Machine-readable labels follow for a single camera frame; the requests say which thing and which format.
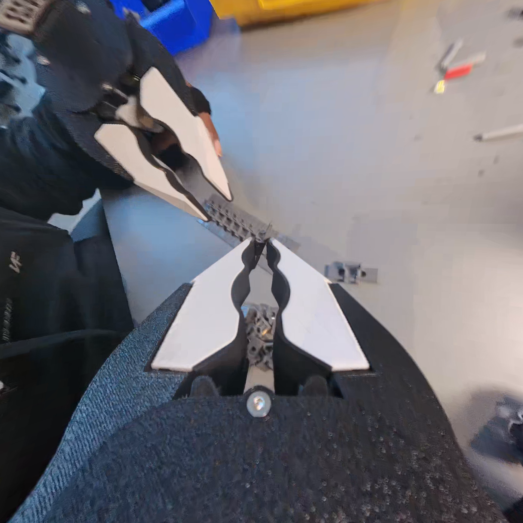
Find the person's left hand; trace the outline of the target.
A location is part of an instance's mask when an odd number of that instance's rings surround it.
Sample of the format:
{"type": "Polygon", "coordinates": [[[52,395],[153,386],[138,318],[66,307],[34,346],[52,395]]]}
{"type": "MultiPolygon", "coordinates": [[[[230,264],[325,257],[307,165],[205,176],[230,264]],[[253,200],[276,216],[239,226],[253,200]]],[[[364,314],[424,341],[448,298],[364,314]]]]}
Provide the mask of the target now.
{"type": "Polygon", "coordinates": [[[223,156],[222,147],[219,139],[218,132],[212,121],[212,110],[210,102],[207,100],[205,95],[196,87],[189,82],[186,82],[187,87],[193,98],[194,107],[198,113],[199,118],[203,121],[206,130],[211,138],[215,152],[218,157],[223,156]]]}

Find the black yellow toy brick vehicle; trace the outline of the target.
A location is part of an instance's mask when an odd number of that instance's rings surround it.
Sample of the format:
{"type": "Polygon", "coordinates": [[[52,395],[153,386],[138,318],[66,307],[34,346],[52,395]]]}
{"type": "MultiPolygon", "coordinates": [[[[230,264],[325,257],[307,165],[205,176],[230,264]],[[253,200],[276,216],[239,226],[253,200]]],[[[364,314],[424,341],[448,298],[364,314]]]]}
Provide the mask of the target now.
{"type": "Polygon", "coordinates": [[[522,464],[522,401],[503,396],[495,413],[470,441],[478,454],[522,464]]]}

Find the pile of grey track pieces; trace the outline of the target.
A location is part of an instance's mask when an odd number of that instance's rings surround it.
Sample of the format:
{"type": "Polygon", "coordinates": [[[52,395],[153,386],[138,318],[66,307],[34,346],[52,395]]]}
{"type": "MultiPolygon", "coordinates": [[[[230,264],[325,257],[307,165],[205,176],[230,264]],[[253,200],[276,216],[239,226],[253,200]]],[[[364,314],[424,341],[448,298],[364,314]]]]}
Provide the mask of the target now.
{"type": "Polygon", "coordinates": [[[273,370],[273,338],[278,309],[268,304],[244,304],[247,349],[250,367],[263,371],[273,370]]]}

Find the yellow plastic bin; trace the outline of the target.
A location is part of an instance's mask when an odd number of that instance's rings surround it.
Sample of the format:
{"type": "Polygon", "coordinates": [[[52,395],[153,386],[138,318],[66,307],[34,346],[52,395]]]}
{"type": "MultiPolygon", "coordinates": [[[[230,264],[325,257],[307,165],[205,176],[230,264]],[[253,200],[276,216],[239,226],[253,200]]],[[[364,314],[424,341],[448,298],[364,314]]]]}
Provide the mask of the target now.
{"type": "Polygon", "coordinates": [[[220,19],[253,27],[347,10],[379,1],[210,1],[220,19]]]}

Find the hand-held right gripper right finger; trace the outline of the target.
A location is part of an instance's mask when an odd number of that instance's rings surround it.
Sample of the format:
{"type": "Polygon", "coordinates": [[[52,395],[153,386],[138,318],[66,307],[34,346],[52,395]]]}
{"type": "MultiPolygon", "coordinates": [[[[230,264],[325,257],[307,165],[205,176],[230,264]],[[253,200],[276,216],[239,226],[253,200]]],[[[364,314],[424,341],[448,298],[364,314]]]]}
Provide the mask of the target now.
{"type": "Polygon", "coordinates": [[[371,365],[328,278],[276,239],[266,243],[271,292],[278,304],[273,333],[276,394],[295,396],[311,377],[366,373],[371,365]]]}

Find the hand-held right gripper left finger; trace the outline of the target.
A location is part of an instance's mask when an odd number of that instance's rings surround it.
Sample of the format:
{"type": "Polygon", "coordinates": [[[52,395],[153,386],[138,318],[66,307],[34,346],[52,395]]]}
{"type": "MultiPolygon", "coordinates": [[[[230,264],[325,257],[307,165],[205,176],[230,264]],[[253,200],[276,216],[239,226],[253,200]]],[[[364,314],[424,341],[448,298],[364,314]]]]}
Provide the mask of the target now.
{"type": "Polygon", "coordinates": [[[255,239],[246,239],[191,282],[150,363],[154,370],[186,375],[179,396],[198,376],[211,377],[225,396],[243,394],[248,361],[241,307],[261,249],[255,239]]]}

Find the blue plastic bin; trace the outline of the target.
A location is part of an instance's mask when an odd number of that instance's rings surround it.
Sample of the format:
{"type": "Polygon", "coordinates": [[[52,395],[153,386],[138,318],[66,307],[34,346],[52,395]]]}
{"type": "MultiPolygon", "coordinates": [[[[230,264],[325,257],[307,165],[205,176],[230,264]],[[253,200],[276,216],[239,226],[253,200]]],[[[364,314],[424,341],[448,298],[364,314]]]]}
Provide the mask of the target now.
{"type": "Polygon", "coordinates": [[[175,56],[199,46],[209,37],[213,19],[210,1],[111,1],[115,13],[128,13],[175,56]]]}

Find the person's left forearm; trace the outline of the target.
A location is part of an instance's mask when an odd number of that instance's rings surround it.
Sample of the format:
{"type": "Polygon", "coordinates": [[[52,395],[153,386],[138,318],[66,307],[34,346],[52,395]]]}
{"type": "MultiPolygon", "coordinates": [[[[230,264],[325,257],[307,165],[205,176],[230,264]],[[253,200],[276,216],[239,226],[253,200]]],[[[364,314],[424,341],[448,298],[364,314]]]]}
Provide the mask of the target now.
{"type": "Polygon", "coordinates": [[[79,214],[97,189],[132,184],[75,143],[48,94],[32,116],[1,128],[1,208],[47,222],[56,213],[79,214]]]}

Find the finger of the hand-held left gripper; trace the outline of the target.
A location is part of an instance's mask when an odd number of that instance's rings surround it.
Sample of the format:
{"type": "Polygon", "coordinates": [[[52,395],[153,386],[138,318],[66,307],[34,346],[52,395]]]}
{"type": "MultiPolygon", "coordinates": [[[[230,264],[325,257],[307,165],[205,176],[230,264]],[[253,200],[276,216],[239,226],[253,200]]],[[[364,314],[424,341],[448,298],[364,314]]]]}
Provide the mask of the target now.
{"type": "MultiPolygon", "coordinates": [[[[127,102],[116,109],[116,123],[137,129],[146,139],[147,133],[168,131],[177,139],[184,156],[197,163],[200,177],[226,201],[233,200],[226,173],[203,121],[189,110],[158,68],[149,68],[138,81],[137,94],[129,96],[127,102]]],[[[152,154],[160,160],[148,142],[152,154]]],[[[176,176],[198,201],[187,184],[176,176]]]]}
{"type": "Polygon", "coordinates": [[[211,220],[176,174],[152,154],[148,140],[140,131],[124,123],[104,123],[95,133],[95,139],[136,186],[197,219],[211,220]]]}

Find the light grey desk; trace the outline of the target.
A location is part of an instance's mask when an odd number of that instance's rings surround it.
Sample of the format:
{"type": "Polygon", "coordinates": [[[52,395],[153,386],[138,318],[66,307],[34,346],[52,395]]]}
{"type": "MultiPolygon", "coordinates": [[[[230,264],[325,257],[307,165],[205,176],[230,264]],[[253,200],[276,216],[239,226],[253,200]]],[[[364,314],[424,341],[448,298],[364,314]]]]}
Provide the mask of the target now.
{"type": "Polygon", "coordinates": [[[470,441],[503,396],[522,401],[522,1],[390,1],[251,30],[215,20],[176,57],[211,103],[234,203],[345,286],[427,377],[469,463],[503,508],[522,466],[470,441]],[[446,82],[479,52],[483,64],[446,82]]]}

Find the grey track link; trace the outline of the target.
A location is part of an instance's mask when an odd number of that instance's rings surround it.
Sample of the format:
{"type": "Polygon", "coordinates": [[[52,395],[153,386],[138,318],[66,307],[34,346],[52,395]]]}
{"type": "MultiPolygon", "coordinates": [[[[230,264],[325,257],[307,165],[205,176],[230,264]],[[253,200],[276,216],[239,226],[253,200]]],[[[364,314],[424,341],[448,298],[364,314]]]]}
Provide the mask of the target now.
{"type": "Polygon", "coordinates": [[[267,243],[272,237],[272,223],[265,225],[264,229],[260,229],[256,236],[255,240],[255,255],[256,255],[256,266],[260,267],[268,273],[272,273],[271,268],[267,262],[267,243]]]}

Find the red brick piece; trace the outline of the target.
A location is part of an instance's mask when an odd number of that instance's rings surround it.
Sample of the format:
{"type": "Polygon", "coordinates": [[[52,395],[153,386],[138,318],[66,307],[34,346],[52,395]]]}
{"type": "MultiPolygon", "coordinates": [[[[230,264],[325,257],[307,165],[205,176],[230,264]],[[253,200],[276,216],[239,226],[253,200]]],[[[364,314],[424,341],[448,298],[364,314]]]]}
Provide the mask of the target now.
{"type": "Polygon", "coordinates": [[[454,67],[451,67],[445,71],[445,74],[443,76],[444,81],[450,81],[461,77],[466,77],[467,75],[471,74],[471,72],[474,69],[474,63],[468,62],[464,64],[460,64],[454,67]]]}

